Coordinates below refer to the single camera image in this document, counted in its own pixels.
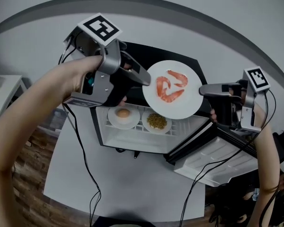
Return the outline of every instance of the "cooked shrimp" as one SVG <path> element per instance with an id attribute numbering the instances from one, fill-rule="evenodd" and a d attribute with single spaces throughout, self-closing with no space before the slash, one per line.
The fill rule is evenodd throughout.
<path id="1" fill-rule="evenodd" d="M 166 88 L 165 88 L 162 91 L 161 99 L 167 103 L 171 103 L 175 101 L 178 97 L 180 97 L 183 92 L 184 92 L 184 89 L 179 90 L 177 92 L 173 92 L 172 94 L 166 95 Z"/>
<path id="2" fill-rule="evenodd" d="M 172 70 L 168 70 L 167 73 L 169 75 L 172 75 L 173 77 L 175 77 L 176 79 L 178 79 L 179 81 L 181 81 L 182 83 L 175 83 L 174 85 L 177 87 L 185 87 L 188 84 L 188 79 L 185 75 L 174 72 Z"/>
<path id="3" fill-rule="evenodd" d="M 163 90 L 163 84 L 164 82 L 167 82 L 168 87 L 170 88 L 170 81 L 166 78 L 166 77 L 158 77 L 156 79 L 156 83 L 157 83 L 157 94 L 159 97 L 161 97 L 162 95 L 162 90 Z"/>

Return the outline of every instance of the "round food item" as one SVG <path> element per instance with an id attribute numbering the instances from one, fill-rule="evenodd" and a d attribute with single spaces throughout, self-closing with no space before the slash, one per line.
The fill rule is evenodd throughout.
<path id="1" fill-rule="evenodd" d="M 126 108 L 122 108 L 117 111 L 116 115 L 120 118 L 127 118 L 130 114 L 130 111 Z"/>
<path id="2" fill-rule="evenodd" d="M 165 126 L 167 125 L 167 121 L 165 117 L 157 113 L 150 114 L 147 118 L 147 123 L 149 123 L 151 127 L 160 129 L 160 130 L 164 129 Z"/>

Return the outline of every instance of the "white round plate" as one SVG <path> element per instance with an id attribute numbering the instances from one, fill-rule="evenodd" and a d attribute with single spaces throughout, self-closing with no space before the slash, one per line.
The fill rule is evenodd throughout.
<path id="1" fill-rule="evenodd" d="M 130 114 L 127 118 L 118 117 L 116 114 L 120 109 L 123 108 L 128 109 L 130 111 Z M 134 107 L 130 107 L 128 105 L 110 108 L 107 117 L 113 126 L 121 130 L 129 130 L 134 126 L 136 126 L 140 121 L 139 110 Z"/>
<path id="2" fill-rule="evenodd" d="M 142 114 L 142 124 L 144 126 L 144 128 L 146 128 L 150 133 L 154 133 L 154 134 L 166 134 L 170 128 L 171 128 L 171 119 L 165 118 L 167 125 L 164 127 L 164 129 L 160 130 L 160 129 L 155 129 L 153 127 L 150 126 L 149 123 L 147 123 L 147 118 L 150 114 L 155 114 L 155 112 L 151 112 L 151 111 L 145 111 Z"/>
<path id="3" fill-rule="evenodd" d="M 188 84 L 185 87 L 175 86 L 175 83 L 181 82 L 169 75 L 168 70 L 184 74 L 188 79 Z M 155 112 L 170 119 L 185 119 L 198 111 L 203 102 L 203 96 L 199 94 L 202 83 L 198 75 L 189 66 L 178 61 L 159 61 L 147 71 L 151 75 L 151 84 L 143 86 L 142 89 L 146 102 Z M 171 103 L 163 101 L 157 94 L 156 79 L 161 76 L 169 79 L 171 83 L 170 88 L 168 88 L 167 83 L 164 83 L 163 88 L 167 88 L 167 95 L 181 89 L 185 90 L 180 97 Z"/>

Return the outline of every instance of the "wooden floor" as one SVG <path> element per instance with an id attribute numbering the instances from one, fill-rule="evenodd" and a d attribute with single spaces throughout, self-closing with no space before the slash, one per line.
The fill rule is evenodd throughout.
<path id="1" fill-rule="evenodd" d="M 60 113 L 53 114 L 42 126 L 50 129 L 61 128 L 65 117 Z M 13 176 L 14 192 L 19 212 L 30 227 L 88 227 L 89 214 L 67 207 L 43 195 L 45 180 L 57 137 L 36 129 L 15 162 L 16 171 Z M 205 217 L 187 220 L 183 226 L 205 227 L 213 211 L 205 208 Z M 153 223 L 156 227 L 178 227 L 178 222 Z"/>

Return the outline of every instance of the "white plate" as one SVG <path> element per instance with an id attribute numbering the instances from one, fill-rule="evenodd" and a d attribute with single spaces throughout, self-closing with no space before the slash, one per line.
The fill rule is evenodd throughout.
<path id="1" fill-rule="evenodd" d="M 149 123 L 147 123 L 147 118 L 150 114 L 155 114 L 155 112 L 151 112 L 151 111 L 145 111 L 142 114 L 142 124 L 144 126 L 144 128 L 146 128 L 150 133 L 154 133 L 154 134 L 166 134 L 170 128 L 171 128 L 171 119 L 165 118 L 167 125 L 164 127 L 164 129 L 160 130 L 160 129 L 155 129 L 153 127 L 150 126 Z"/>
<path id="2" fill-rule="evenodd" d="M 130 114 L 127 118 L 121 118 L 116 115 L 116 112 L 123 108 L 128 109 L 130 111 Z M 110 108 L 107 117 L 113 126 L 121 130 L 129 130 L 136 126 L 140 121 L 139 110 L 128 105 Z"/>
<path id="3" fill-rule="evenodd" d="M 184 74 L 188 78 L 188 84 L 185 87 L 175 86 L 174 84 L 180 83 L 180 81 L 169 75 L 168 70 Z M 198 75 L 189 66 L 178 61 L 160 61 L 152 65 L 147 71 L 151 75 L 151 84 L 143 86 L 142 89 L 146 102 L 155 112 L 170 119 L 185 119 L 198 111 L 203 102 L 203 96 L 199 94 L 202 83 Z M 157 95 L 156 79 L 161 76 L 167 77 L 171 82 L 170 88 L 164 83 L 164 88 L 167 87 L 167 95 L 181 89 L 185 90 L 180 97 L 171 103 L 166 103 Z"/>

